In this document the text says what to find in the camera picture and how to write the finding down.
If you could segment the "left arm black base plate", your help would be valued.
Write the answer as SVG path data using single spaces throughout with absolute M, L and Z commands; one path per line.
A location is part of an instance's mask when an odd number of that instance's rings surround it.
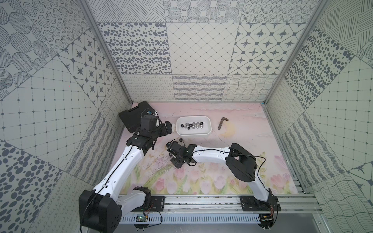
M 132 212 L 163 212 L 165 196 L 151 196 L 141 207 L 135 208 Z

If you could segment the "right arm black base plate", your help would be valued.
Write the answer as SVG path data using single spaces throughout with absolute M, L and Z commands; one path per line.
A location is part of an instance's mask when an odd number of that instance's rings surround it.
M 254 196 L 240 196 L 241 207 L 244 212 L 281 211 L 277 196 L 270 195 L 267 201 L 259 201 Z

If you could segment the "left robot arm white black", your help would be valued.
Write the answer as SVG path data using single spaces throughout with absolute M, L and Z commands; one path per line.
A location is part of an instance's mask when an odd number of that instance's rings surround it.
M 137 186 L 125 196 L 120 191 L 136 165 L 159 137 L 171 134 L 168 121 L 157 124 L 157 118 L 142 123 L 138 132 L 127 141 L 122 156 L 109 173 L 91 191 L 85 190 L 79 197 L 80 226 L 100 233 L 116 230 L 123 214 L 139 209 L 143 212 L 152 207 L 149 188 Z

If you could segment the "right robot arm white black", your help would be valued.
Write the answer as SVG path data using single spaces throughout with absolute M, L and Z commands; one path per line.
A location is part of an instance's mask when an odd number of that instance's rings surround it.
M 187 147 L 176 141 L 166 144 L 172 164 L 181 168 L 183 164 L 195 166 L 198 163 L 225 164 L 240 181 L 246 182 L 251 188 L 254 198 L 267 202 L 270 191 L 259 177 L 259 166 L 256 157 L 237 143 L 225 148 L 206 148 L 195 144 Z

